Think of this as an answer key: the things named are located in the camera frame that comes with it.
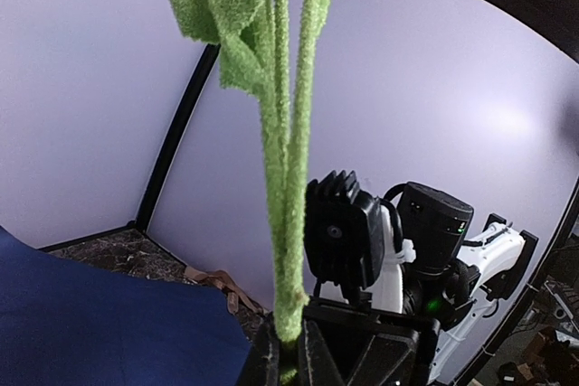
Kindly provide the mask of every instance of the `white backdrop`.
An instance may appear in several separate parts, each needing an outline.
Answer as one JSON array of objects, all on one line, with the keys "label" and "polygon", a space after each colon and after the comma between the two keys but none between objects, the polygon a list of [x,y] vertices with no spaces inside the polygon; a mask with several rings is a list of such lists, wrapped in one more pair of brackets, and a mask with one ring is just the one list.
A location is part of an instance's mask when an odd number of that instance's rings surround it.
[{"label": "white backdrop", "polygon": [[0,0],[0,225],[40,247],[134,219],[203,48],[168,0]]},{"label": "white backdrop", "polygon": [[[291,1],[295,49],[300,0]],[[481,0],[334,0],[318,45],[310,177],[355,169],[383,194],[409,180],[551,239],[577,179],[558,135],[579,68]],[[196,268],[229,272],[267,307],[273,299],[256,102],[210,77],[150,230]],[[308,290],[313,278],[306,270]],[[510,303],[479,325],[449,363],[450,380]]]}]

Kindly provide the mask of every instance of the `black bracket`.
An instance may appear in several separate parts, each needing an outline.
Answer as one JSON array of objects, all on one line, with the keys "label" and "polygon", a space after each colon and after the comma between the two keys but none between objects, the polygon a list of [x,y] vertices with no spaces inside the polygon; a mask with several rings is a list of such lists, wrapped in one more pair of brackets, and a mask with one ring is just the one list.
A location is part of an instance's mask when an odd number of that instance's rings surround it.
[{"label": "black bracket", "polygon": [[284,354],[270,315],[237,386],[278,386],[285,362],[297,362],[300,386],[427,384],[440,324],[313,297],[304,310],[296,356]]},{"label": "black bracket", "polygon": [[484,231],[486,231],[492,223],[500,223],[500,224],[506,225],[507,219],[500,217],[498,214],[495,214],[494,212],[489,214],[489,217],[487,218],[487,222],[485,223]]},{"label": "black bracket", "polygon": [[527,231],[521,231],[520,236],[525,240],[525,246],[518,256],[515,265],[509,270],[498,273],[485,284],[487,300],[489,301],[498,298],[502,298],[503,300],[510,298],[527,271],[539,238]]}]

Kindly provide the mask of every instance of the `black metal frame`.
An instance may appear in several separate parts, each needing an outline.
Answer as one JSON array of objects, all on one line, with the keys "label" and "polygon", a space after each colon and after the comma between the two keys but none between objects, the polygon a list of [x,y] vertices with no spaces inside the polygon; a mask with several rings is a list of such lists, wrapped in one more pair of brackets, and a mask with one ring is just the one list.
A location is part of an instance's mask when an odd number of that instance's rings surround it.
[{"label": "black metal frame", "polygon": [[96,239],[102,239],[103,237],[108,237],[111,235],[118,234],[122,231],[132,230],[135,228],[135,221],[130,221],[125,226],[121,226],[120,228],[115,228],[114,230],[108,230],[103,232],[98,232],[96,234],[87,235],[86,237],[80,237],[79,239],[63,241],[62,243],[52,244],[50,246],[46,246],[45,248],[40,248],[42,252],[54,252],[58,249],[65,249],[69,248],[70,246],[75,246],[77,244],[84,243],[86,241],[94,241]]},{"label": "black metal frame", "polygon": [[147,189],[143,196],[143,200],[140,204],[136,220],[136,228],[139,231],[147,231],[148,225],[153,217],[153,212],[157,206],[157,202],[161,191],[163,190],[163,185],[165,185],[166,177],[175,158],[183,134],[187,129],[187,124],[191,115],[195,110],[199,96],[203,91],[207,78],[211,73],[219,55],[219,46],[207,44],[204,49],[193,76],[189,80],[189,84],[185,89],[185,93],[181,98],[181,103],[173,117],[171,126],[169,127],[165,142],[161,147],[161,151],[157,157],[155,167],[153,168],[153,173],[149,179]]}]

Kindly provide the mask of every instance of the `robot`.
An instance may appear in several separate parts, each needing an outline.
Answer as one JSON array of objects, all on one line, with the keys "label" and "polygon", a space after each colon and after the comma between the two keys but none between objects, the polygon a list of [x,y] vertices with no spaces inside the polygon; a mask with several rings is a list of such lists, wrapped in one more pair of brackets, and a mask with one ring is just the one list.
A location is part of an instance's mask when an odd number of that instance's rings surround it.
[{"label": "robot", "polygon": [[[465,240],[473,214],[470,205],[423,184],[398,184],[374,197],[361,190],[355,172],[311,181],[304,245],[318,280],[314,298],[369,315],[436,320],[441,336],[426,384],[435,383],[475,324],[513,295],[538,243],[496,214]],[[475,297],[478,289],[484,298]]]}]

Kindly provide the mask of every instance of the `blue cloth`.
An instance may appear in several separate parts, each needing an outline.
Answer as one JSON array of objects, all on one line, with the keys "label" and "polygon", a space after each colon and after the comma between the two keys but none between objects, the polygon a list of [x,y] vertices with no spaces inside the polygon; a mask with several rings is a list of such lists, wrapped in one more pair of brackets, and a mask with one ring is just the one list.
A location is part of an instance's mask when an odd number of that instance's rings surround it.
[{"label": "blue cloth", "polygon": [[1,386],[233,385],[249,348],[214,288],[58,259],[0,227]]}]

